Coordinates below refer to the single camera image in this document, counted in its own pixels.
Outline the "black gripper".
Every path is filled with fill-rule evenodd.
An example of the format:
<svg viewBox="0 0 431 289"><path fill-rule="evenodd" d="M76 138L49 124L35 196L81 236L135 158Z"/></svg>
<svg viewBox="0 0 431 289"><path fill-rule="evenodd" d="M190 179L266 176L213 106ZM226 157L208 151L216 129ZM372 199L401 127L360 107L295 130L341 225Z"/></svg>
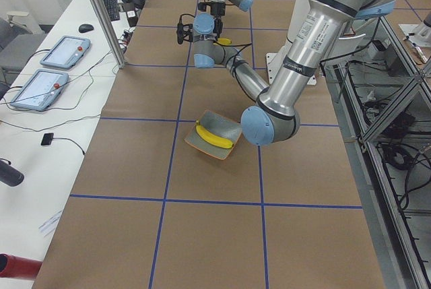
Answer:
<svg viewBox="0 0 431 289"><path fill-rule="evenodd" d="M210 14L216 18L221 18L225 16L226 14L226 3L225 2L199 2L198 3L198 10L199 11L206 11L207 7L210 8Z"/></svg>
<svg viewBox="0 0 431 289"><path fill-rule="evenodd" d="M215 39L218 40L223 30L223 22L221 18L214 18L214 28L213 33L215 34Z"/></svg>

